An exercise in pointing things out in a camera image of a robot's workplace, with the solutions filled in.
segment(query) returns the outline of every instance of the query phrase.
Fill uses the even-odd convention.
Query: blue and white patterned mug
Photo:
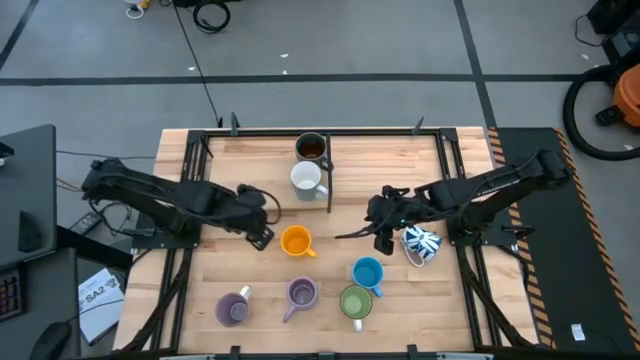
[[[414,225],[405,229],[402,234],[402,245],[411,264],[422,267],[436,255],[440,245],[442,245],[442,237]],[[421,264],[413,261],[410,251],[420,257]]]

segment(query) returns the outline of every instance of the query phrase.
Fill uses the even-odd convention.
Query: keyboard
[[[0,321],[24,312],[22,285],[17,267],[0,271]]]

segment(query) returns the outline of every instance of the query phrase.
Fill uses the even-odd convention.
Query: green mug
[[[340,295],[340,308],[345,315],[353,319],[356,332],[362,331],[362,319],[369,315],[372,307],[371,294],[361,286],[349,286]]]

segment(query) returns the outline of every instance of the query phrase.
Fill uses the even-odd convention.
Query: gray floor
[[[0,48],[28,0],[0,2]],[[573,38],[573,21],[594,0],[464,0],[485,74],[577,74],[606,64],[601,49]],[[349,73],[471,74],[454,0],[244,0],[230,3],[230,26],[197,31],[180,9],[205,75]],[[140,20],[122,1],[40,0],[4,66],[2,79],[198,76],[172,8],[154,5]],[[584,37],[596,41],[588,23]],[[562,82],[488,83],[498,126],[561,127]],[[485,126],[473,82],[369,81],[208,85],[222,116],[243,126]],[[577,114],[589,140],[608,149],[640,145],[626,129],[597,129],[592,117],[609,90],[589,85]],[[202,85],[0,86],[0,134],[43,123],[58,128],[58,148],[154,155],[163,128],[213,127]],[[597,161],[574,151],[597,221],[636,319],[640,263],[633,214],[640,195],[637,160]],[[58,156],[58,176],[80,184],[92,159]],[[129,166],[151,171],[151,161]],[[88,206],[59,192],[59,223]],[[118,223],[124,214],[108,214]],[[115,243],[101,229],[94,235]],[[95,268],[84,267],[84,275]],[[91,354],[104,352],[104,339]]]

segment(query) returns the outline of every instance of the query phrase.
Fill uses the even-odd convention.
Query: black panel
[[[542,148],[563,154],[551,128],[502,128],[498,133],[507,162]],[[573,180],[560,190],[532,194],[518,208],[523,224],[536,228],[528,244],[557,348],[634,352]],[[571,324],[582,324],[586,341],[574,341]]]

